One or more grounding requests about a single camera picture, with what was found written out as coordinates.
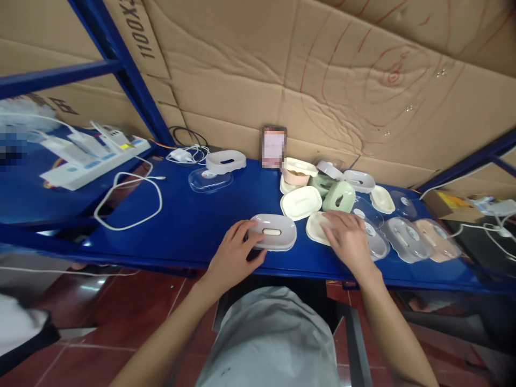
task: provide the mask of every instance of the smartphone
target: smartphone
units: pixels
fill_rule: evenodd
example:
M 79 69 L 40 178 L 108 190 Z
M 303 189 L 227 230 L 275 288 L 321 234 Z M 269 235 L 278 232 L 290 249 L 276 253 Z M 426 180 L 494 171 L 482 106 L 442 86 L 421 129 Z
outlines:
M 260 164 L 262 168 L 281 168 L 285 158 L 286 127 L 264 126 L 260 139 Z

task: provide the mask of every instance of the cardboard box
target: cardboard box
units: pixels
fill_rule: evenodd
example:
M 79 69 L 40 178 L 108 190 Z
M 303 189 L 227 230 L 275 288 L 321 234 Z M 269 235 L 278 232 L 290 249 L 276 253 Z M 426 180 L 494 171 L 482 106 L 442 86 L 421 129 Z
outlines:
M 467 197 L 448 191 L 430 191 L 424 196 L 423 202 L 439 219 L 476 223 L 484 217 Z

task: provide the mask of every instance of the blue metal beam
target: blue metal beam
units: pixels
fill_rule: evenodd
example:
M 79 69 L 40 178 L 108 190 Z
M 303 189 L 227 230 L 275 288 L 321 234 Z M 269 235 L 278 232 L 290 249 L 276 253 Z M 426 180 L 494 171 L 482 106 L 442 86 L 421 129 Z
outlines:
M 479 149 L 462 161 L 458 162 L 453 167 L 441 172 L 433 179 L 418 187 L 418 191 L 424 192 L 437 185 L 449 182 L 460 176 L 464 176 L 465 174 L 493 161 L 493 159 L 491 159 L 492 156 L 497 156 L 498 160 L 498 157 L 503 156 L 505 153 L 510 151 L 514 145 L 516 145 L 516 128 L 511 129 L 509 132 L 500 136 L 495 141 L 487 144 L 482 149 Z
M 124 69 L 115 77 L 149 128 L 162 144 L 175 146 L 151 93 L 147 89 L 103 0 L 68 0 L 104 59 L 118 59 Z
M 17 97 L 34 91 L 83 81 L 122 69 L 123 66 L 119 61 L 105 60 L 2 77 L 0 78 L 0 99 Z
M 496 164 L 501 169 L 506 171 L 507 173 L 511 174 L 512 176 L 516 177 L 516 168 L 514 168 L 512 165 L 506 163 L 502 159 L 496 156 L 491 156 L 490 160 L 493 162 L 493 164 Z

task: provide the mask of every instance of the clear plastic lid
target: clear plastic lid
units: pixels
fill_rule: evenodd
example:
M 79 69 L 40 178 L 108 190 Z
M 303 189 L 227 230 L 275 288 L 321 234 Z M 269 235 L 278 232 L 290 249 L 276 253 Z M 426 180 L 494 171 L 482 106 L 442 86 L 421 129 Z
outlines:
M 221 188 L 227 187 L 232 182 L 233 175 L 231 173 L 217 175 L 207 168 L 196 169 L 188 176 L 190 188 L 194 192 L 201 194 L 218 191 Z
M 355 204 L 353 204 L 352 214 L 355 214 L 362 219 L 367 218 L 376 227 L 383 226 L 383 216 L 363 197 L 355 197 Z
M 418 211 L 415 209 L 414 204 L 406 194 L 400 191 L 393 191 L 391 192 L 391 198 L 394 202 L 394 206 L 396 207 L 396 214 L 407 218 L 408 220 L 415 220 L 418 215 Z
M 382 231 L 399 257 L 407 263 L 425 260 L 432 254 L 432 249 L 424 241 L 424 236 L 416 225 L 405 218 L 387 220 Z
M 414 224 L 432 247 L 430 256 L 432 261 L 445 262 L 461 256 L 461 248 L 437 222 L 431 219 L 420 219 Z
M 385 258 L 391 246 L 387 241 L 384 233 L 380 231 L 369 219 L 365 218 L 365 232 L 367 233 L 367 242 L 369 245 L 369 255 L 372 261 L 378 261 Z

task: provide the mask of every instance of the white power strip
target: white power strip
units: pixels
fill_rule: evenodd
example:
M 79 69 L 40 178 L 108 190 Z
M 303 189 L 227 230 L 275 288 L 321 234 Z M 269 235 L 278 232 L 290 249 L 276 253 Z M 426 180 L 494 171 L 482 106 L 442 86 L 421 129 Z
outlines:
M 134 148 L 127 148 L 119 154 L 110 153 L 85 168 L 66 163 L 39 176 L 54 187 L 63 187 L 70 191 L 75 191 L 150 149 L 151 145 L 147 140 L 136 136 L 134 138 L 131 142 Z

